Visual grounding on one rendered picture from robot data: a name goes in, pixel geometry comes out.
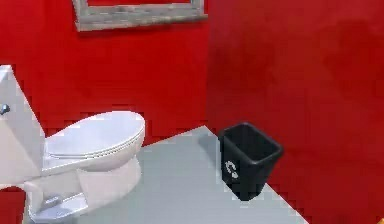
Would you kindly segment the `white toilet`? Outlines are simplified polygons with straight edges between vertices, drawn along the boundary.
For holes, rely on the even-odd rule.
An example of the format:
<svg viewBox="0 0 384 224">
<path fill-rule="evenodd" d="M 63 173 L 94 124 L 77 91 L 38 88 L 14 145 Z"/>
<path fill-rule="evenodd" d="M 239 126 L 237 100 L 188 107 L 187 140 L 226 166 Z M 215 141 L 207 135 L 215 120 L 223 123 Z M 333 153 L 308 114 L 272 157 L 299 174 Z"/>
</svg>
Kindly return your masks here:
<svg viewBox="0 0 384 224">
<path fill-rule="evenodd" d="M 63 224 L 131 192 L 144 139 L 145 119 L 132 111 L 98 113 L 46 135 L 13 67 L 0 65 L 0 190 L 26 193 L 33 224 Z"/>
</svg>

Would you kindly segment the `black waste bin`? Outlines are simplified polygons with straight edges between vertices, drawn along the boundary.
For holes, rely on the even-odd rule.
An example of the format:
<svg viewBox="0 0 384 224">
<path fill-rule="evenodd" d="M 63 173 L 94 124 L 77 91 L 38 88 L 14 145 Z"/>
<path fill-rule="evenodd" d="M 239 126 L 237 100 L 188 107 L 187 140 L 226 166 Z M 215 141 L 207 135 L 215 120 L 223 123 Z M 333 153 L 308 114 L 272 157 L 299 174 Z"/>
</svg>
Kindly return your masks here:
<svg viewBox="0 0 384 224">
<path fill-rule="evenodd" d="M 249 122 L 219 132 L 221 176 L 241 201 L 257 197 L 267 183 L 283 147 Z"/>
</svg>

